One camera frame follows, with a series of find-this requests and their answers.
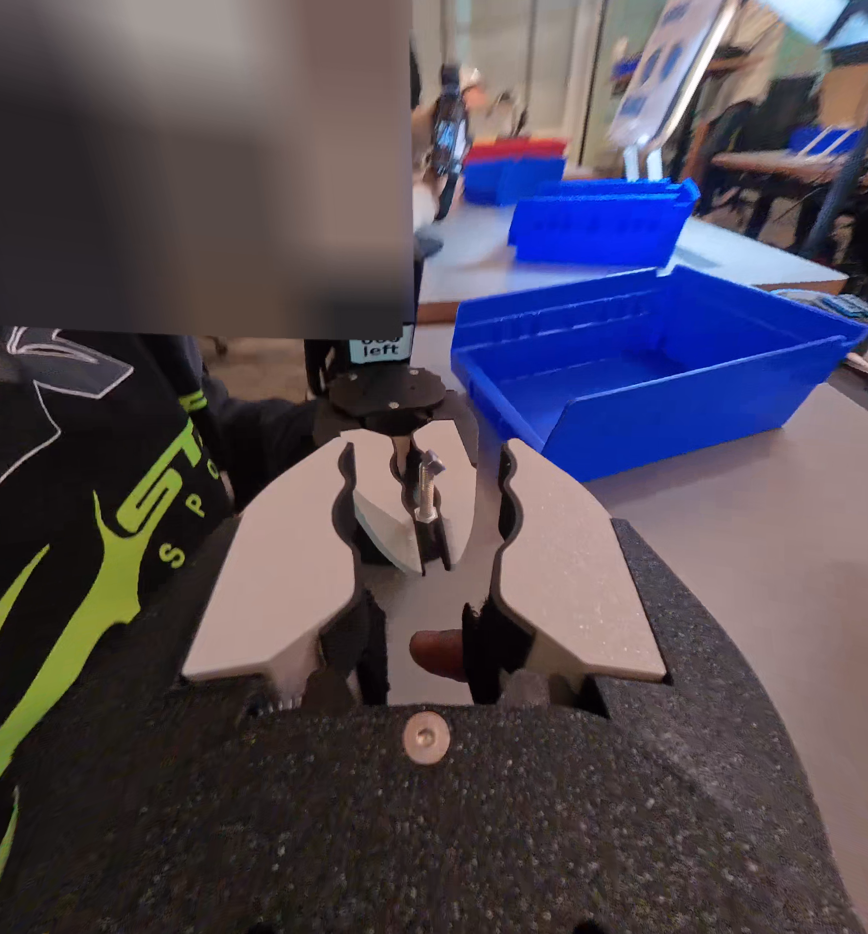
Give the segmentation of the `red plastic bin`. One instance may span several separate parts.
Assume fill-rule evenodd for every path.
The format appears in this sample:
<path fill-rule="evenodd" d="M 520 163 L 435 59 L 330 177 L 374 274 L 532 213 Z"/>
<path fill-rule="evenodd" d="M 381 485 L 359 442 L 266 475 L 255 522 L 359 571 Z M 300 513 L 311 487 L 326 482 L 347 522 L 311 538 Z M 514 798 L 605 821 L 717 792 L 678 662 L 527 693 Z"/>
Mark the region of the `red plastic bin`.
<path fill-rule="evenodd" d="M 568 141 L 561 137 L 516 136 L 472 144 L 463 166 L 479 162 L 566 159 Z"/>

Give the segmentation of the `person's right hand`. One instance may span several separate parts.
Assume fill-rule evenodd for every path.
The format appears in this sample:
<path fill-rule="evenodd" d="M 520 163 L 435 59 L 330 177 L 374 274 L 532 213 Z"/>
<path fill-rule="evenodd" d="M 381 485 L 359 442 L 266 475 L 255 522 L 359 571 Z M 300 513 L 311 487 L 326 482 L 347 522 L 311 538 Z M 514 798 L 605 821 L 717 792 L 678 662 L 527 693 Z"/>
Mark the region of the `person's right hand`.
<path fill-rule="evenodd" d="M 412 660 L 424 671 L 457 683 L 467 683 L 461 629 L 417 631 L 408 642 Z"/>

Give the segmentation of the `printed instruction sheet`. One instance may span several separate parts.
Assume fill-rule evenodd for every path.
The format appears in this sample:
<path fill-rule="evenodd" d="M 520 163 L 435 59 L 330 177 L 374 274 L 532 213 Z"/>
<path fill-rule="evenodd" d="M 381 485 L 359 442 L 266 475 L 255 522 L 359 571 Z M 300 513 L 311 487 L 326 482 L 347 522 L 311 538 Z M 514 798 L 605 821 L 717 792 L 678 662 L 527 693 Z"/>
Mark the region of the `printed instruction sheet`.
<path fill-rule="evenodd" d="M 661 12 L 607 137 L 618 149 L 660 148 L 705 76 L 737 1 L 672 1 Z"/>

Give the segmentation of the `person's left forearm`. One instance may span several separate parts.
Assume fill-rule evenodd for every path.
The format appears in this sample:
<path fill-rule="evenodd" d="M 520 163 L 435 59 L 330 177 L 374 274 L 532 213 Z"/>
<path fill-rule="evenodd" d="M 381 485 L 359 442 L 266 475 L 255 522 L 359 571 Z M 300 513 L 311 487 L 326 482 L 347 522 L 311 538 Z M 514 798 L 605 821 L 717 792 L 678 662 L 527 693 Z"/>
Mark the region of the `person's left forearm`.
<path fill-rule="evenodd" d="M 236 511 L 243 510 L 270 482 L 304 461 L 315 450 L 316 400 L 244 401 L 230 396 L 214 377 L 202 379 L 216 429 L 222 466 L 233 491 Z"/>

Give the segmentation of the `black light stand pole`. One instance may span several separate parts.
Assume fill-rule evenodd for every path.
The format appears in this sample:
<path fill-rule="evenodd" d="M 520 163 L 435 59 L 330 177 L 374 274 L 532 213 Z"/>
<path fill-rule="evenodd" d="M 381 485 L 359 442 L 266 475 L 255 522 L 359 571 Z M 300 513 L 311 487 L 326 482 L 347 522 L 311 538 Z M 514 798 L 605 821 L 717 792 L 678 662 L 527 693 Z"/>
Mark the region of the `black light stand pole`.
<path fill-rule="evenodd" d="M 826 200 L 820 207 L 814 227 L 802 243 L 800 256 L 813 260 L 829 238 L 834 223 L 849 196 L 859 186 L 868 151 L 868 120 L 857 144 L 841 164 L 838 174 L 830 183 Z"/>

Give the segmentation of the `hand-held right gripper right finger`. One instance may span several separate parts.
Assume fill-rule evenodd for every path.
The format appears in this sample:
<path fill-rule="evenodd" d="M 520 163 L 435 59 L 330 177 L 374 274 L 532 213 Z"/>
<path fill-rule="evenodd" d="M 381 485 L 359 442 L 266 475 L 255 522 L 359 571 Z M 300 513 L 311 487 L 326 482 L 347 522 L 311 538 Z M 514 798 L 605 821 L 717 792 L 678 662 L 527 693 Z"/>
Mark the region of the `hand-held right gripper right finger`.
<path fill-rule="evenodd" d="M 491 648 L 499 682 L 529 671 L 575 694 L 599 676 L 668 683 L 609 512 L 520 439 L 502 445 L 498 487 Z"/>

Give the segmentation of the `blue plastic bin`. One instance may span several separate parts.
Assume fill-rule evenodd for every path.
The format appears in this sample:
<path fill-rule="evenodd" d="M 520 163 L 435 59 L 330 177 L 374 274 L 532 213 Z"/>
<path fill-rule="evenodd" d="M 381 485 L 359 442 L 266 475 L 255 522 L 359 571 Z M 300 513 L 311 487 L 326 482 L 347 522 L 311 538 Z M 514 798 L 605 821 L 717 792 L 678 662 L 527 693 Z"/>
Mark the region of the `blue plastic bin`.
<path fill-rule="evenodd" d="M 807 125 L 790 134 L 787 151 L 808 158 L 836 158 L 846 155 L 857 146 L 860 128 Z"/>
<path fill-rule="evenodd" d="M 535 196 L 546 183 L 562 180 L 564 156 L 515 156 L 468 162 L 463 169 L 463 200 L 508 206 Z"/>
<path fill-rule="evenodd" d="M 687 267 L 477 298 L 451 369 L 582 483 L 781 428 L 868 324 Z"/>
<path fill-rule="evenodd" d="M 519 263 L 661 269 L 700 197 L 693 180 L 544 182 L 516 205 Z"/>

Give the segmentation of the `wooden office desk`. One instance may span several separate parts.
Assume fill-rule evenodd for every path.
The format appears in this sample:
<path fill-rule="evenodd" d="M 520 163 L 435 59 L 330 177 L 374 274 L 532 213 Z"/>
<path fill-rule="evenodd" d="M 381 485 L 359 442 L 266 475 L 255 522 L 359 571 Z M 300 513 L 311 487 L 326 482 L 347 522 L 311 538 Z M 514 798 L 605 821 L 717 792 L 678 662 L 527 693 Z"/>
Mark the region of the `wooden office desk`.
<path fill-rule="evenodd" d="M 851 222 L 845 262 L 867 273 L 868 167 L 839 207 L 824 239 L 811 248 L 806 246 L 847 159 L 845 155 L 799 156 L 785 150 L 738 152 L 714 156 L 710 167 L 721 178 L 721 191 L 755 193 L 752 210 L 743 229 L 744 236 L 759 239 L 773 215 L 776 202 L 786 200 L 790 202 L 790 210 L 796 214 L 790 250 L 808 259 L 829 262 L 837 250 L 834 230 L 838 220 L 844 217 Z"/>

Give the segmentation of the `studio light panel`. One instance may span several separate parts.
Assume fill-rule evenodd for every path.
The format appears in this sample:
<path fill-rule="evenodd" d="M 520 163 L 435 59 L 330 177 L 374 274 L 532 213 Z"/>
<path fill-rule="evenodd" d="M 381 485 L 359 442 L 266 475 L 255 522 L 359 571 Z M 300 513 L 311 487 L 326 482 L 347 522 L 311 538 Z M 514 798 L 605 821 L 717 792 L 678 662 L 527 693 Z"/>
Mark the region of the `studio light panel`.
<path fill-rule="evenodd" d="M 787 26 L 827 51 L 868 43 L 868 1 L 763 1 Z"/>

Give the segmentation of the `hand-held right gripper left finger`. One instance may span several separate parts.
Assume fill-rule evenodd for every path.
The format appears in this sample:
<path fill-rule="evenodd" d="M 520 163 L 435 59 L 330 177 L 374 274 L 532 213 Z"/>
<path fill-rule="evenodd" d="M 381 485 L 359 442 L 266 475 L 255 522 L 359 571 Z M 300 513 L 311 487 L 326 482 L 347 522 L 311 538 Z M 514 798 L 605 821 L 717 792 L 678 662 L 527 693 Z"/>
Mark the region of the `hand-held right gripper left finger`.
<path fill-rule="evenodd" d="M 356 597 L 354 450 L 335 438 L 271 481 L 243 510 L 183 661 L 191 683 L 263 675 L 279 701 L 302 701 L 323 665 L 319 638 Z"/>

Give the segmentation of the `white document stand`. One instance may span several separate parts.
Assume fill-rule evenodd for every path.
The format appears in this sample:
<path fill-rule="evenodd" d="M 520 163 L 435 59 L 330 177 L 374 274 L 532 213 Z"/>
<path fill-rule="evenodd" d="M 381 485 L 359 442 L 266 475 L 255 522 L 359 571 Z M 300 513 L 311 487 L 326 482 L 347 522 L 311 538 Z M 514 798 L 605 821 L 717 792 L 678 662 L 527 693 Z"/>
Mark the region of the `white document stand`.
<path fill-rule="evenodd" d="M 643 138 L 634 143 L 619 143 L 622 163 L 622 177 L 627 182 L 670 181 L 670 174 L 664 167 L 663 146 L 669 141 L 669 135 L 654 139 Z"/>

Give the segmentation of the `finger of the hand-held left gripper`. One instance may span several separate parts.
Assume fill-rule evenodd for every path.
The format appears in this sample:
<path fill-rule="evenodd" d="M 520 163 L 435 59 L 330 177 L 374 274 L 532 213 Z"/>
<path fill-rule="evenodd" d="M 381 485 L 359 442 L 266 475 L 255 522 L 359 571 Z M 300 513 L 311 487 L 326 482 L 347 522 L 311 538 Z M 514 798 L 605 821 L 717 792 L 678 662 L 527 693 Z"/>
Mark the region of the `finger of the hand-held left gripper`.
<path fill-rule="evenodd" d="M 423 575 L 415 520 L 404 503 L 393 439 L 367 429 L 343 431 L 354 448 L 354 510 L 374 548 L 406 575 Z"/>
<path fill-rule="evenodd" d="M 477 471 L 453 421 L 435 420 L 418 429 L 413 445 L 423 455 L 433 452 L 444 467 L 433 484 L 444 532 L 445 560 L 457 564 L 469 543 L 474 525 Z"/>

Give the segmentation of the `light grey table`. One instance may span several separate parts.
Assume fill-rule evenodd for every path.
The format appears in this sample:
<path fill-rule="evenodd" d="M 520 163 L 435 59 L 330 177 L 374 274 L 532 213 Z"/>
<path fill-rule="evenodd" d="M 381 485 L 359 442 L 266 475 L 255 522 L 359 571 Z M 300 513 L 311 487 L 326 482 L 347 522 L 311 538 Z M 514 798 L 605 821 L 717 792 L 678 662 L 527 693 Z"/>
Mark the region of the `light grey table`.
<path fill-rule="evenodd" d="M 440 225 L 443 247 L 425 263 L 419 319 L 451 323 L 457 307 L 475 298 L 567 285 L 636 272 L 633 266 L 564 266 L 518 263 L 508 243 L 513 209 L 460 204 Z M 670 262 L 659 274 L 684 266 L 763 290 L 797 288 L 839 294 L 845 274 L 768 246 L 704 220 L 689 219 Z"/>

